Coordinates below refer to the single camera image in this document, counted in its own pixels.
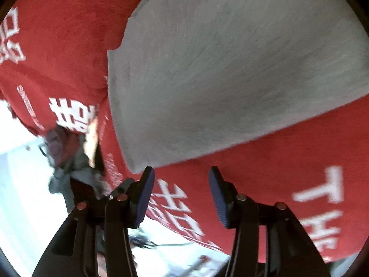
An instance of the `red shirt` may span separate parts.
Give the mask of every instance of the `red shirt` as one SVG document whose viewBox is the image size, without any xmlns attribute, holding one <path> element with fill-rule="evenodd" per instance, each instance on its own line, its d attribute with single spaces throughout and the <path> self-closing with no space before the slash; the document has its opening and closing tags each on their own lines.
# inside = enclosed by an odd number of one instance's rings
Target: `red shirt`
<svg viewBox="0 0 369 277">
<path fill-rule="evenodd" d="M 113 186 L 139 175 L 125 167 L 115 137 L 106 52 L 119 47 L 139 2 L 18 0 L 0 28 L 4 98 L 23 124 L 41 135 L 56 123 L 85 132 L 100 109 L 99 140 Z M 368 105 L 365 97 L 255 141 L 156 168 L 148 215 L 229 254 L 233 231 L 218 222 L 207 181 L 209 168 L 217 165 L 255 201 L 286 202 L 327 260 L 353 254 L 369 229 Z"/>
<path fill-rule="evenodd" d="M 269 205 L 284 201 L 326 261 L 358 252 L 369 230 L 369 96 L 257 140 L 155 169 L 147 215 L 189 240 L 231 253 L 234 231 L 218 221 L 208 171 L 218 166 L 238 192 Z M 128 171 L 105 102 L 99 113 L 101 151 L 117 186 Z M 260 261 L 265 260 L 261 235 Z"/>
<path fill-rule="evenodd" d="M 141 0 L 18 0 L 0 27 L 0 92 L 44 135 L 86 132 L 107 97 L 107 50 Z"/>
</svg>

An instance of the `gray fabric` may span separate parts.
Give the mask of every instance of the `gray fabric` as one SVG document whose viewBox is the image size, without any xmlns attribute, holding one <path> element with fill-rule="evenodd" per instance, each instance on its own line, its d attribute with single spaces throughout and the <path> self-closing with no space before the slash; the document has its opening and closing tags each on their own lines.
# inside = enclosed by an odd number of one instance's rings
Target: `gray fabric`
<svg viewBox="0 0 369 277">
<path fill-rule="evenodd" d="M 368 55 L 345 0 L 143 0 L 108 52 L 127 166 L 196 158 L 362 97 Z"/>
</svg>

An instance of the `white wall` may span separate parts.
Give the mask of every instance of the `white wall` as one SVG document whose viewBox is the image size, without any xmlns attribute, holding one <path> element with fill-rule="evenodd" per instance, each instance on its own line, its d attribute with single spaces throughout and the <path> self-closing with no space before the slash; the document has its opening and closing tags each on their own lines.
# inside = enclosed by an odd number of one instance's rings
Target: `white wall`
<svg viewBox="0 0 369 277">
<path fill-rule="evenodd" d="M 62 195 L 48 191 L 53 169 L 41 154 L 42 139 L 0 155 L 0 246 L 21 277 L 38 260 L 67 217 Z"/>
<path fill-rule="evenodd" d="M 0 101 L 0 154 L 34 139 L 35 137 L 18 120 L 12 119 L 7 103 Z"/>
</svg>

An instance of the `white lettering on red fabric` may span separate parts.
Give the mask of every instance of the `white lettering on red fabric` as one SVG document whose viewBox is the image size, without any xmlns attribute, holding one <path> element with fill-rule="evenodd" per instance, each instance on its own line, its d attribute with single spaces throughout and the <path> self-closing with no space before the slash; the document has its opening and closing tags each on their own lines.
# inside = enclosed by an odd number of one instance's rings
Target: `white lettering on red fabric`
<svg viewBox="0 0 369 277">
<path fill-rule="evenodd" d="M 176 184 L 174 185 L 174 194 L 171 194 L 168 189 L 168 183 L 164 180 L 158 180 L 159 187 L 162 193 L 155 193 L 153 194 L 154 197 L 163 197 L 166 199 L 168 205 L 162 205 L 165 209 L 170 209 L 173 211 L 184 211 L 184 212 L 191 212 L 191 210 L 182 202 L 178 202 L 178 206 L 174 202 L 174 199 L 186 199 L 187 196 L 183 190 L 181 190 Z"/>
<path fill-rule="evenodd" d="M 24 61 L 26 57 L 23 54 L 19 43 L 13 43 L 10 37 L 19 33 L 18 27 L 18 8 L 11 8 L 0 24 L 0 64 L 5 60 L 11 60 L 18 64 L 18 61 Z"/>
<path fill-rule="evenodd" d="M 148 212 L 150 212 L 152 216 L 160 223 L 162 223 L 172 231 L 182 235 L 183 237 L 199 243 L 207 248 L 221 251 L 222 249 L 212 241 L 204 242 L 202 240 L 202 236 L 204 236 L 205 234 L 200 228 L 199 223 L 188 214 L 183 213 L 192 212 L 182 201 L 179 200 L 187 199 L 187 195 L 184 190 L 174 184 L 174 193 L 171 193 L 169 190 L 169 185 L 166 181 L 158 179 L 157 183 L 159 185 L 161 193 L 153 193 L 152 197 L 157 197 L 159 199 L 164 198 L 165 203 L 160 204 L 154 198 L 151 198 L 149 202 Z M 159 205 L 167 210 L 173 211 L 174 213 L 179 212 L 179 214 L 170 213 L 168 211 L 165 211 L 165 213 L 163 213 L 158 208 Z M 170 228 L 169 221 L 171 221 L 175 228 Z"/>
<path fill-rule="evenodd" d="M 59 126 L 81 133 L 88 132 L 88 125 L 95 118 L 95 106 L 87 107 L 76 100 L 71 100 L 69 107 L 66 98 L 59 99 L 59 106 L 55 98 L 49 100 L 50 109 L 56 114 Z"/>
<path fill-rule="evenodd" d="M 149 206 L 147 207 L 147 210 L 151 212 L 153 217 L 155 217 L 158 222 L 162 223 L 165 226 L 169 225 L 169 222 L 167 221 L 167 218 L 163 214 L 163 212 L 157 207 L 157 203 L 154 199 L 150 199 Z"/>
<path fill-rule="evenodd" d="M 342 168 L 340 166 L 330 166 L 326 168 L 325 179 L 327 181 L 325 184 L 299 193 L 294 193 L 292 198 L 297 202 L 307 202 L 327 195 L 329 203 L 343 202 Z"/>
<path fill-rule="evenodd" d="M 105 169 L 110 176 L 110 180 L 113 186 L 118 187 L 123 181 L 123 175 L 119 173 L 117 166 L 114 163 L 114 156 L 108 153 L 107 158 L 104 160 Z"/>
<path fill-rule="evenodd" d="M 324 249 L 336 249 L 338 238 L 324 238 L 322 240 L 314 241 L 315 247 L 319 252 Z"/>
<path fill-rule="evenodd" d="M 21 85 L 18 85 L 17 86 L 17 91 L 19 93 L 19 95 L 21 96 L 23 102 L 24 102 L 24 105 L 26 106 L 27 108 L 27 111 L 28 113 L 30 114 L 33 122 L 35 123 L 35 125 L 40 128 L 41 130 L 45 130 L 45 128 L 41 125 L 41 123 L 38 121 L 38 118 L 36 117 L 36 114 L 33 110 L 33 107 L 32 107 L 32 104 L 30 102 L 30 100 L 28 99 L 28 96 L 27 94 L 25 93 L 24 89 L 23 89 L 23 86 Z"/>
<path fill-rule="evenodd" d="M 176 226 L 178 230 L 185 232 L 191 238 L 201 240 L 201 237 L 205 235 L 205 233 L 202 232 L 202 230 L 200 229 L 199 223 L 197 223 L 189 215 L 184 214 L 183 216 L 175 216 L 167 211 L 166 211 L 166 214 L 168 215 L 169 219 L 172 221 L 172 223 Z M 186 222 L 188 227 L 186 228 L 185 226 L 181 225 L 179 220 L 181 220 L 182 223 Z"/>
<path fill-rule="evenodd" d="M 292 198 L 294 201 L 304 203 L 327 195 L 328 203 L 337 204 L 343 202 L 344 187 L 342 167 L 330 166 L 326 168 L 325 180 L 325 184 L 294 193 L 292 194 Z M 324 214 L 300 220 L 301 225 L 312 228 L 312 232 L 309 233 L 309 236 L 319 252 L 323 252 L 325 249 L 333 250 L 337 247 L 338 238 L 332 237 L 332 235 L 339 234 L 341 229 L 338 227 L 326 228 L 326 223 L 341 216 L 343 216 L 343 212 L 335 209 Z M 323 256 L 323 260 L 329 262 L 332 258 L 330 256 Z"/>
<path fill-rule="evenodd" d="M 106 127 L 106 122 L 109 120 L 108 116 L 105 115 L 105 118 L 104 118 L 104 121 L 103 123 L 101 124 L 101 128 L 100 128 L 100 132 L 98 134 L 98 139 L 100 141 L 103 140 L 104 138 L 104 134 L 105 134 L 105 127 Z"/>
<path fill-rule="evenodd" d="M 325 223 L 334 219 L 341 217 L 342 211 L 333 210 L 325 214 L 320 214 L 318 216 L 309 217 L 307 219 L 300 220 L 300 223 L 304 227 L 312 227 L 312 232 L 309 236 L 312 240 L 323 238 L 325 236 L 331 236 L 340 233 L 340 228 L 330 227 L 326 228 Z"/>
</svg>

